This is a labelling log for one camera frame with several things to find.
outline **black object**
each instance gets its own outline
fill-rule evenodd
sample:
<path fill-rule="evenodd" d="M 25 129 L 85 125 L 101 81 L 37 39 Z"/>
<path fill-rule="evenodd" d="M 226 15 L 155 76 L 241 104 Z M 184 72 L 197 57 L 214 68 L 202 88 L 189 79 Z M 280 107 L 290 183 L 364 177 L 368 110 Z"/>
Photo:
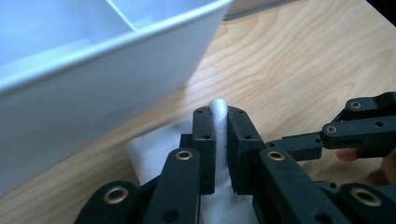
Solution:
<path fill-rule="evenodd" d="M 76 223 L 199 223 L 200 195 L 214 192 L 215 135 L 207 106 L 193 113 L 160 176 L 139 189 L 115 181 L 97 190 Z M 396 92 L 352 99 L 318 133 L 264 144 L 248 114 L 228 109 L 228 166 L 236 194 L 253 195 L 259 223 L 393 223 L 396 186 L 314 182 L 296 161 L 319 159 L 322 147 L 358 147 L 359 158 L 396 147 Z"/>

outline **storage box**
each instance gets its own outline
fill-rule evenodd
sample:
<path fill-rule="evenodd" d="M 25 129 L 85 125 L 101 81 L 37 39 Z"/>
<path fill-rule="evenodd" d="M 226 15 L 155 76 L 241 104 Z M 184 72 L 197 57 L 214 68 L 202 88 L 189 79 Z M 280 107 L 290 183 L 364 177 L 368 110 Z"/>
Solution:
<path fill-rule="evenodd" d="M 180 88 L 231 0 L 0 2 L 0 196 Z"/>

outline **wooden table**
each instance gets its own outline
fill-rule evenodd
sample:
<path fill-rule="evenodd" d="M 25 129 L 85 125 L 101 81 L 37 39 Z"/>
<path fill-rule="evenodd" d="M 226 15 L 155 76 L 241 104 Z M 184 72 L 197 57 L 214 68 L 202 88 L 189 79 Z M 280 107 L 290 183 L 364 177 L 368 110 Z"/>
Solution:
<path fill-rule="evenodd" d="M 354 97 L 396 91 L 396 29 L 363 0 L 298 0 L 224 22 L 186 86 L 0 199 L 0 223 L 72 223 L 105 183 L 136 181 L 124 143 L 216 97 L 264 141 L 319 131 Z M 376 185 L 380 159 L 302 162 L 314 179 Z"/>

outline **cloth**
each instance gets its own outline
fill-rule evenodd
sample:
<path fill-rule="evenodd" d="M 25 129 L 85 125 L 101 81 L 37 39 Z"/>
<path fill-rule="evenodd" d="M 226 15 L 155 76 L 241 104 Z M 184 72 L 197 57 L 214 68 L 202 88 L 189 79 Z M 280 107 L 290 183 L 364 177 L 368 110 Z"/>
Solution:
<path fill-rule="evenodd" d="M 216 99 L 209 103 L 216 135 L 215 193 L 201 196 L 200 222 L 203 224 L 258 223 L 251 196 L 233 193 L 227 167 L 227 103 Z M 167 155 L 178 148 L 180 135 L 192 133 L 192 116 L 136 137 L 127 144 L 132 165 L 140 184 L 161 174 Z"/>

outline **white cloth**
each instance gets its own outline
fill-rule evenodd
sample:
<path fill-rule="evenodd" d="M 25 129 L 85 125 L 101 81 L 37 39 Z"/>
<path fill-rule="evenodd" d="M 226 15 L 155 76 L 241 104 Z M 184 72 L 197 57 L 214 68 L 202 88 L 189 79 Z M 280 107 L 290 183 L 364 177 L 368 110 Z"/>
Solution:
<path fill-rule="evenodd" d="M 223 99 L 210 102 L 216 135 L 215 193 L 201 197 L 203 224 L 258 223 L 251 196 L 233 193 L 227 167 L 227 103 Z M 192 133 L 192 116 L 136 137 L 127 144 L 132 165 L 140 184 L 161 174 L 167 155 L 178 148 L 180 135 Z"/>

